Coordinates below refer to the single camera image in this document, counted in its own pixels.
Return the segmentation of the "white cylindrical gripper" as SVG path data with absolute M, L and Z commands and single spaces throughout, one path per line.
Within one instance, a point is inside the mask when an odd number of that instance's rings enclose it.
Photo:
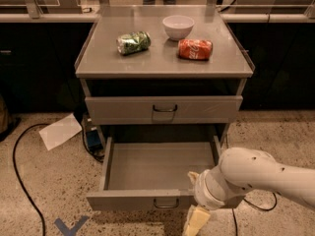
M 190 206 L 182 236 L 197 236 L 211 215 L 208 210 L 222 208 L 227 203 L 227 186 L 218 168 L 207 169 L 201 174 L 189 171 L 194 184 L 194 198 L 198 206 Z

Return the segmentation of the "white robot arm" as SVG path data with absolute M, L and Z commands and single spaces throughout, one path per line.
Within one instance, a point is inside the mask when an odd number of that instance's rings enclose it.
M 230 147 L 221 153 L 214 168 L 188 176 L 196 203 L 188 210 L 183 236 L 196 236 L 213 210 L 253 190 L 271 191 L 315 208 L 315 170 L 278 163 L 262 150 Z

